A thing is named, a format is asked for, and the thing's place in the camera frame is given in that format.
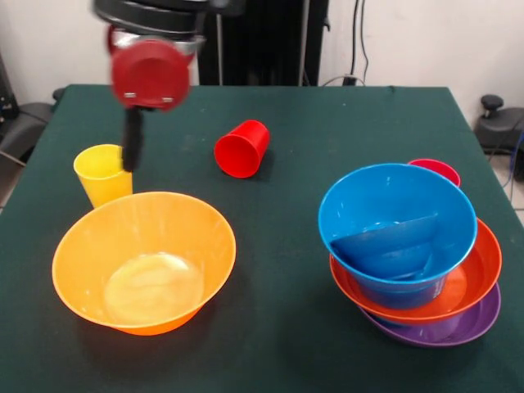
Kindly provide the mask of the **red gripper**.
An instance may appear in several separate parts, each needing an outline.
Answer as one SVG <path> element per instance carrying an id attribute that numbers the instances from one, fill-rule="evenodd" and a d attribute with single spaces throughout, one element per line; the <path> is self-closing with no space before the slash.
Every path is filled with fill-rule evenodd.
<path id="1" fill-rule="evenodd" d="M 106 36 L 111 86 L 124 111 L 122 167 L 135 171 L 142 152 L 140 108 L 170 111 L 188 95 L 192 54 L 168 39 L 136 35 L 111 25 Z"/>

